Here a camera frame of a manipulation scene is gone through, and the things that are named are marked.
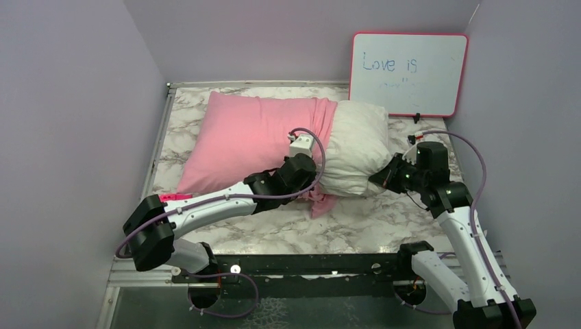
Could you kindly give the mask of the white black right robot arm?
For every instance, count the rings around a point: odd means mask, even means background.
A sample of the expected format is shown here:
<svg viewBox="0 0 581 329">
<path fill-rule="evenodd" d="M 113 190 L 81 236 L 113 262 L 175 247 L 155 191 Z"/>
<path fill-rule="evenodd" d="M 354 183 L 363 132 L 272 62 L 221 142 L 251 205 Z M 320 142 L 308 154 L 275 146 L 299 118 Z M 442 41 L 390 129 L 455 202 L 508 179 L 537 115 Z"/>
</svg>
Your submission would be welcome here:
<svg viewBox="0 0 581 329">
<path fill-rule="evenodd" d="M 447 267 L 426 242 L 401 245 L 396 272 L 405 279 L 426 280 L 446 303 L 455 328 L 527 328 L 536 307 L 519 297 L 496 261 L 467 187 L 450 179 L 446 146 L 424 141 L 412 150 L 412 159 L 396 153 L 369 181 L 394 193 L 419 194 L 449 239 L 463 276 Z"/>
</svg>

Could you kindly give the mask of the pink pillowcase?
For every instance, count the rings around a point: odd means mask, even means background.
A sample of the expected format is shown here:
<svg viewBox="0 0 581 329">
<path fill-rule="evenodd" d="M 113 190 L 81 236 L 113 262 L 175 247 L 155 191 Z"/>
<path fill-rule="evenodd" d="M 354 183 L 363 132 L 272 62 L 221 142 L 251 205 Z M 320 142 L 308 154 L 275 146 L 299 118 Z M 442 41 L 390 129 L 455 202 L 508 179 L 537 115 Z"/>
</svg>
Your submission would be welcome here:
<svg viewBox="0 0 581 329">
<path fill-rule="evenodd" d="M 337 102 L 327 98 L 274 99 L 212 92 L 195 145 L 177 185 L 180 194 L 205 195 L 247 176 L 281 167 L 288 133 L 313 132 L 329 145 Z"/>
</svg>

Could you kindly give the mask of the white pillow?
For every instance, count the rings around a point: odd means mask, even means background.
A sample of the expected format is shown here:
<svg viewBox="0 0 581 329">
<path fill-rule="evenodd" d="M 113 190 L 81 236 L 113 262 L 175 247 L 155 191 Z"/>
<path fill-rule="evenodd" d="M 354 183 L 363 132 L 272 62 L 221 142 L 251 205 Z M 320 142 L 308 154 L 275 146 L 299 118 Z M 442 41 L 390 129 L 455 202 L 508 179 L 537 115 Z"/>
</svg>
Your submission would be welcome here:
<svg viewBox="0 0 581 329">
<path fill-rule="evenodd" d="M 325 150 L 325 168 L 319 181 L 322 191 L 339 197 L 372 197 L 383 193 L 384 189 L 369 178 L 391 160 L 388 141 L 385 108 L 340 101 Z"/>
</svg>

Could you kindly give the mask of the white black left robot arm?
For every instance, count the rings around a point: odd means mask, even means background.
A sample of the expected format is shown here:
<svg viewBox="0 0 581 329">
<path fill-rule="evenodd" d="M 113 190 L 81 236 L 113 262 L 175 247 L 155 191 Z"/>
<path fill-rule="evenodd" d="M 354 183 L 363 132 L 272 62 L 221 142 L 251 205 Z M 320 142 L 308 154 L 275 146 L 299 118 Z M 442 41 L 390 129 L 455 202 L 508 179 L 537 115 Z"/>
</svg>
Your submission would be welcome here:
<svg viewBox="0 0 581 329">
<path fill-rule="evenodd" d="M 314 160 L 297 154 L 285 158 L 279 168 L 251 174 L 218 192 L 169 201 L 150 195 L 123 224 L 121 245 L 128 254 L 117 250 L 116 256 L 132 259 L 137 271 L 173 265 L 187 269 L 198 281 L 207 281 L 215 273 L 212 252 L 206 244 L 183 242 L 185 234 L 232 217 L 279 208 L 311 190 L 316 178 Z"/>
</svg>

